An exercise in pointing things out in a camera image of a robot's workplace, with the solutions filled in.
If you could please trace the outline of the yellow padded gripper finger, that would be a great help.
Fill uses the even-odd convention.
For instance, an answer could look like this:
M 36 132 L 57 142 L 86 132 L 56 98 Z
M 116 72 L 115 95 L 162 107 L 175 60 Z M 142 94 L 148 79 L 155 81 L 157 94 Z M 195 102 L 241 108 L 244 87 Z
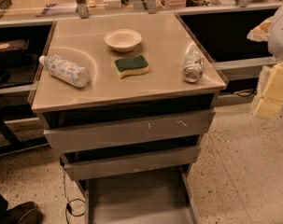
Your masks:
M 283 63 L 273 67 L 264 66 L 261 70 L 257 94 L 252 102 L 253 115 L 271 119 L 283 107 Z

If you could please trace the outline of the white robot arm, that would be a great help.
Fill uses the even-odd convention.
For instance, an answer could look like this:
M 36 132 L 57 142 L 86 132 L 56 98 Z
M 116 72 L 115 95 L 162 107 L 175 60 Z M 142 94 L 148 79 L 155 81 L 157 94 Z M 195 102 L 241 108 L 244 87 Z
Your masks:
M 260 72 L 257 94 L 254 98 L 253 115 L 271 119 L 283 107 L 283 5 L 275 15 L 252 29 L 247 39 L 257 42 L 267 41 L 268 51 L 282 62 L 273 67 L 264 66 Z

